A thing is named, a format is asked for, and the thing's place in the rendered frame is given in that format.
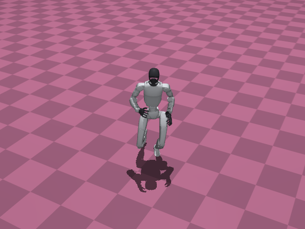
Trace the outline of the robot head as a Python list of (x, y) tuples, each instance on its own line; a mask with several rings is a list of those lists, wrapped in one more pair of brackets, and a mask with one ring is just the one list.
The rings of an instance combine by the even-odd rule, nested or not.
[[(152, 79), (150, 79), (150, 78), (152, 78)], [(157, 78), (157, 79), (155, 79), (155, 78)], [(157, 83), (158, 80), (159, 80), (159, 70), (157, 68), (151, 68), (149, 70), (149, 81), (148, 81), (148, 83), (151, 82), (152, 84), (149, 83), (149, 85), (150, 86), (157, 86), (157, 84), (155, 84), (155, 83)]]

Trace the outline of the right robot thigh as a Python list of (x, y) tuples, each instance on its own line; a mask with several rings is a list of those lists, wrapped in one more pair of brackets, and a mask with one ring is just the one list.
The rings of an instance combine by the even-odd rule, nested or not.
[[(147, 115), (147, 114), (145, 114), (145, 115)], [(145, 116), (145, 117), (146, 118), (140, 116), (139, 125), (138, 125), (137, 145), (140, 148), (144, 146), (143, 138), (144, 138), (145, 130), (147, 127), (147, 122), (148, 122), (148, 116)]]

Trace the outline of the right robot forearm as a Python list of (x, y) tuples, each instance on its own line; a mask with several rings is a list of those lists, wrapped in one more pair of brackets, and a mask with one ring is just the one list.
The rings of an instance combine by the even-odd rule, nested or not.
[(139, 112), (140, 107), (138, 106), (137, 102), (134, 102), (132, 98), (130, 98), (130, 104), (134, 108), (135, 112)]

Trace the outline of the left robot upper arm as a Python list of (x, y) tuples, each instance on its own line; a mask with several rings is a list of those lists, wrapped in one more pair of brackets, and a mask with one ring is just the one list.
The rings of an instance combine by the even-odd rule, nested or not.
[(167, 101), (172, 102), (172, 99), (173, 99), (174, 96), (173, 96), (173, 93), (171, 91), (170, 85), (167, 84), (167, 83), (163, 83), (162, 87), (163, 87), (163, 91), (166, 92), (166, 94), (168, 96)]

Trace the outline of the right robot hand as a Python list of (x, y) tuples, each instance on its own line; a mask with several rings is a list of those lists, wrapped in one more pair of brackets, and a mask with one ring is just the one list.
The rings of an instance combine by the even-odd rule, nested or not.
[[(146, 113), (146, 112), (149, 112), (149, 111), (147, 111), (147, 110), (144, 110), (144, 109), (147, 109), (147, 107), (145, 107), (145, 108), (140, 108), (139, 109), (139, 114), (142, 116), (142, 117), (144, 117), (144, 118), (146, 118), (145, 116), (147, 116), (147, 115), (145, 115), (145, 114), (148, 114), (148, 113)], [(144, 112), (144, 111), (146, 111), (146, 112)], [(145, 113), (145, 114), (144, 114)], [(144, 115), (144, 116), (143, 116)]]

